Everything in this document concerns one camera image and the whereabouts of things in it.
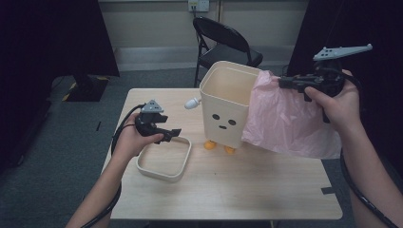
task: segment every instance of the white wall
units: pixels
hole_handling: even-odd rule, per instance
[[[251,46],[293,46],[308,0],[210,1],[197,13],[239,31]],[[193,14],[187,1],[100,0],[106,28],[115,48],[195,47]]]

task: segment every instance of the wire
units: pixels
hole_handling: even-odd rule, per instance
[[[286,71],[288,70],[288,66],[289,65],[285,65],[285,66],[283,66],[282,67],[282,69],[281,69],[281,77],[287,77],[287,73],[286,73]]]
[[[356,77],[353,77],[353,76],[348,75],[348,74],[346,74],[346,73],[344,73],[342,71],[339,71],[339,70],[336,70],[336,69],[333,69],[333,68],[329,68],[329,67],[321,67],[320,70],[325,70],[327,72],[332,72],[332,73],[338,74],[338,75],[342,76],[344,79],[350,81],[356,87],[356,89],[358,90],[359,110],[360,110],[360,112],[365,111],[365,108],[364,108],[364,92],[363,92],[361,83],[358,81],[358,79]]]
[[[334,20],[334,22],[333,22],[333,24],[332,24],[332,27],[331,27],[331,29],[330,29],[330,31],[329,31],[329,33],[328,33],[329,35],[327,36],[326,41],[325,41],[325,47],[328,46],[329,38],[330,38],[330,36],[332,35],[333,30],[335,29],[335,26],[336,26],[338,17],[340,16],[340,13],[341,13],[341,10],[343,9],[343,6],[344,6],[345,1],[346,1],[346,0],[343,0],[343,1],[341,2],[340,7],[339,7],[338,10],[337,10],[336,18],[335,18],[335,20]]]
[[[139,104],[135,107],[133,107],[124,117],[124,119],[121,121],[121,124],[119,125],[118,129],[116,130],[115,134],[112,137],[112,144],[110,146],[110,155],[113,155],[113,152],[115,150],[116,147],[116,143],[119,140],[119,137],[122,133],[122,131],[125,129],[125,127],[127,126],[133,126],[134,124],[127,124],[125,125],[125,122],[127,121],[127,119],[130,117],[130,115],[138,108],[142,108],[144,107],[145,104]],[[122,193],[122,182],[119,185],[118,191],[116,192],[115,196],[113,197],[112,201],[110,202],[110,204],[100,213],[98,214],[95,218],[93,218],[91,221],[89,221],[88,223],[86,223],[84,226],[82,226],[82,228],[88,228],[88,227],[92,227],[94,224],[96,224],[98,221],[100,221],[103,217],[105,217],[107,214],[109,214],[113,208],[115,207],[116,203],[118,203],[119,197],[121,196]]]
[[[362,193],[354,184],[349,171],[346,166],[346,162],[344,161],[343,153],[340,154],[340,166],[341,172],[343,173],[344,179],[349,184],[350,189],[355,193],[358,199],[368,208],[370,211],[376,215],[385,225],[389,228],[398,228],[390,219],[388,219],[382,212],[380,212]]]
[[[196,7],[192,6],[192,12],[193,12],[193,19],[196,18]],[[198,45],[200,44],[200,40],[199,40],[199,34],[196,32],[196,39],[198,40]]]

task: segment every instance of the white knob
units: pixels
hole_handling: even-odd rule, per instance
[[[187,101],[186,104],[184,104],[184,108],[192,109],[192,108],[199,106],[200,103],[201,103],[200,100],[198,100],[197,98],[193,98],[193,99],[190,99],[189,101]]]

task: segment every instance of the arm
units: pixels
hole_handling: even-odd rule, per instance
[[[305,92],[323,106],[339,133],[345,162],[357,188],[395,225],[403,227],[403,196],[385,170],[360,121],[355,86],[346,81],[343,90],[334,98],[312,87],[307,87]],[[357,227],[385,227],[352,191],[350,196]]]
[[[134,124],[137,114],[131,115],[126,124]],[[89,194],[74,213],[66,227],[82,227],[101,213],[112,201],[118,191],[122,176],[128,163],[140,154],[150,143],[161,140],[163,134],[142,137],[136,127],[130,125],[122,131],[116,144],[115,151],[101,177],[96,181]],[[101,219],[97,227],[107,227],[110,213]]]

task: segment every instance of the plastic bag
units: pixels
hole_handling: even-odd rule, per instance
[[[278,87],[278,77],[261,71],[252,89],[244,142],[278,153],[305,158],[339,158],[341,141],[322,108],[305,102],[294,89]]]

